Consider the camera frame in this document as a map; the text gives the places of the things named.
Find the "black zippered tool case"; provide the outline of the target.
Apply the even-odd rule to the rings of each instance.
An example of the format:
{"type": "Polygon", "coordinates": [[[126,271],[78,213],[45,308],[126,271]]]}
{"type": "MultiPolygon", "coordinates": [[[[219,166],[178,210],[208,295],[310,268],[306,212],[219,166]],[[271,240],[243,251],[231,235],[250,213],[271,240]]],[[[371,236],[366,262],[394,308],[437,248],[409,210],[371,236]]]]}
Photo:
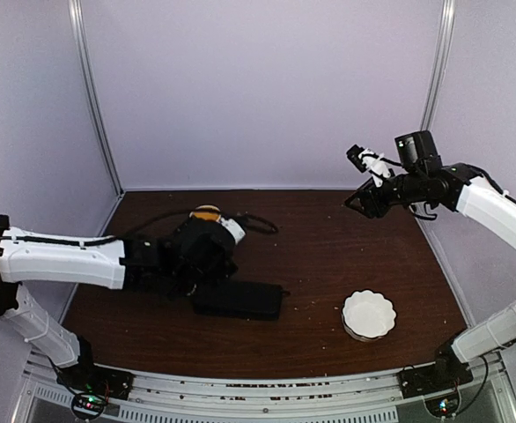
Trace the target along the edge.
{"type": "Polygon", "coordinates": [[[288,294],[277,284],[229,279],[215,286],[201,286],[190,301],[198,315],[276,321],[288,294]]]}

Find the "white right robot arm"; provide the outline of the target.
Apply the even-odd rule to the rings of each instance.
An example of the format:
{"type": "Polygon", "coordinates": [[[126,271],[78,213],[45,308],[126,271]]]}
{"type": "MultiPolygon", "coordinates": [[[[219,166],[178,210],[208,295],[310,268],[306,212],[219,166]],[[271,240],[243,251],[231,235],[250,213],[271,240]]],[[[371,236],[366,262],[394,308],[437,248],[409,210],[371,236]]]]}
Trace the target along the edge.
{"type": "MultiPolygon", "coordinates": [[[[442,206],[472,220],[516,251],[516,200],[482,168],[443,163],[428,130],[394,140],[399,159],[353,145],[348,161],[369,178],[344,204],[368,219],[383,218],[392,207],[442,206]]],[[[441,346],[428,369],[428,382],[447,388],[470,361],[516,343],[516,301],[441,346]]]]}

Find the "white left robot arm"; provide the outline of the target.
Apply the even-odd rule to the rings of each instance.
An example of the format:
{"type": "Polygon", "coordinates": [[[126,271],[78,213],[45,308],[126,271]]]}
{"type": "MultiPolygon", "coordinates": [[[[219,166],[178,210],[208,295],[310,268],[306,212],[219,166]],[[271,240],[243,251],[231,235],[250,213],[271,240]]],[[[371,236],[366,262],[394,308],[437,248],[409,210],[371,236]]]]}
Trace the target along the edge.
{"type": "Polygon", "coordinates": [[[231,277],[237,270],[232,253],[245,235],[235,219],[211,209],[192,212],[170,235],[153,239],[136,232],[103,238],[36,234],[0,215],[0,318],[56,367],[68,368],[82,390],[94,391],[103,374],[92,364],[89,343],[52,320],[24,283],[190,296],[200,286],[231,277]]]}

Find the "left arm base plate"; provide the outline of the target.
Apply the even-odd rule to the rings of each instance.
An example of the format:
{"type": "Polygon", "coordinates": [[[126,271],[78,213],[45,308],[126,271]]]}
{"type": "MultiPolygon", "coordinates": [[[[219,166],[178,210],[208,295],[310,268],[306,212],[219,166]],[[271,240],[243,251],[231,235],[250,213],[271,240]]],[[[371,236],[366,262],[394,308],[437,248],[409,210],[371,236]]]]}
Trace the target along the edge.
{"type": "Polygon", "coordinates": [[[55,367],[57,381],[74,393],[95,394],[103,398],[127,400],[134,376],[109,367],[55,367]]]}

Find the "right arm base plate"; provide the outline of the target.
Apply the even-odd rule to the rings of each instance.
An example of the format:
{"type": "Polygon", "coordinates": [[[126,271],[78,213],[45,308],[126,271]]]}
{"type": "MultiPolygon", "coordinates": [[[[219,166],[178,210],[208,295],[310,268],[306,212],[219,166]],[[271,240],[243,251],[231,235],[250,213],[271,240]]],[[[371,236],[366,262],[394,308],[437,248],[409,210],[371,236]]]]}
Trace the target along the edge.
{"type": "Polygon", "coordinates": [[[460,385],[474,380],[467,367],[450,375],[440,373],[435,363],[404,368],[397,374],[397,378],[404,399],[456,390],[460,385]]]}

